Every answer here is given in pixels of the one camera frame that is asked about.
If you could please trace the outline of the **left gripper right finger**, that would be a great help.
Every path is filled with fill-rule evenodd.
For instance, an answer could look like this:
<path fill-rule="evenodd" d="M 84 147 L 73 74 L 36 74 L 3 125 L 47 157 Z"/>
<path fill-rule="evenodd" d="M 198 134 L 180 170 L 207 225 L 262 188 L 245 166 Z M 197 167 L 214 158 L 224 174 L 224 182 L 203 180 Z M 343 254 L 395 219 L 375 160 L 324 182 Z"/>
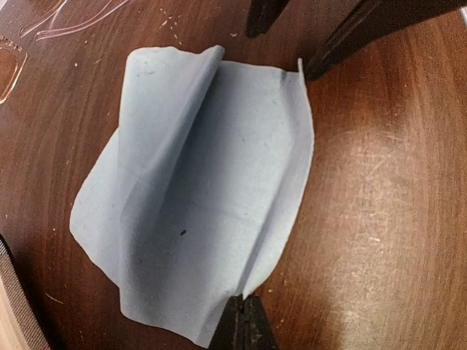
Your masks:
<path fill-rule="evenodd" d="M 244 302 L 243 349 L 278 349 L 269 319 L 258 296 L 250 296 Z"/>

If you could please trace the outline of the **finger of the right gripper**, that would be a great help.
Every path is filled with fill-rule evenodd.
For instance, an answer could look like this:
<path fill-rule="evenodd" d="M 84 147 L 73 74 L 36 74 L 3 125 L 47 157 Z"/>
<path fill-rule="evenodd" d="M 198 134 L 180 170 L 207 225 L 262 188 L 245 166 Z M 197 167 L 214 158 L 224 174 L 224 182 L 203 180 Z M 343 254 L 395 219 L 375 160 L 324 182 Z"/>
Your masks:
<path fill-rule="evenodd" d="M 288 0 L 252 0 L 245 27 L 246 36 L 254 39 L 266 34 L 287 4 Z"/>
<path fill-rule="evenodd" d="M 304 75 L 319 79 L 367 44 L 463 7 L 463 0 L 360 1 L 310 59 Z"/>

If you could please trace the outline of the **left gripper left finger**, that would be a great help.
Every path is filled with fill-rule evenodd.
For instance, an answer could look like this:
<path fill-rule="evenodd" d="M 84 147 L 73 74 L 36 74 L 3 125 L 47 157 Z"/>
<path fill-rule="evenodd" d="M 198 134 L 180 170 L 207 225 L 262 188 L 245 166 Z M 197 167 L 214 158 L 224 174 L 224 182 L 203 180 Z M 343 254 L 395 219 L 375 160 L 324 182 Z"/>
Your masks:
<path fill-rule="evenodd" d="M 244 300 L 240 295 L 228 299 L 208 349 L 241 350 L 243 348 Z"/>

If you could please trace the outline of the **blue cleaning cloth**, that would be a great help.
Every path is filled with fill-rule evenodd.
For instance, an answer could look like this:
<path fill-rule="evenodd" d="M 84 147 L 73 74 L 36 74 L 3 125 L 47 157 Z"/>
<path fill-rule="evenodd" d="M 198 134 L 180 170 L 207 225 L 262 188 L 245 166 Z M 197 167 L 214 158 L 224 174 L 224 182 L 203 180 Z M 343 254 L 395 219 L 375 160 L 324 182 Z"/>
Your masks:
<path fill-rule="evenodd" d="M 70 231 L 122 314 L 209 345 L 227 300 L 275 269 L 314 149 L 301 69 L 146 47 L 127 58 L 119 124 Z"/>

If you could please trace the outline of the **tan glasses case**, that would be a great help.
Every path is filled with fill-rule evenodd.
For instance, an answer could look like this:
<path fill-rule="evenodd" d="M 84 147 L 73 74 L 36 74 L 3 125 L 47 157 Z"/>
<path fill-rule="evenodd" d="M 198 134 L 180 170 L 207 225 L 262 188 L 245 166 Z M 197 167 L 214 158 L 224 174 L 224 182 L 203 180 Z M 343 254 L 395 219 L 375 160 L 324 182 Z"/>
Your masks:
<path fill-rule="evenodd" d="M 51 349 L 1 237 L 1 349 Z"/>

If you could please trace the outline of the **pink thin frame glasses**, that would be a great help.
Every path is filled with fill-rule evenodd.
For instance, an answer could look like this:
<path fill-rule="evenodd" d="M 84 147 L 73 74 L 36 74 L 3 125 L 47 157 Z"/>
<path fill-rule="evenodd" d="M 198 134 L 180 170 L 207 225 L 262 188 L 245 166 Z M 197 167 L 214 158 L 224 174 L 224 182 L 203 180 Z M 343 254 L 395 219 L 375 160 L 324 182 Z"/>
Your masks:
<path fill-rule="evenodd" d="M 34 35 L 35 41 L 75 34 L 88 29 L 130 1 L 52 1 L 34 21 L 19 30 L 19 37 Z"/>

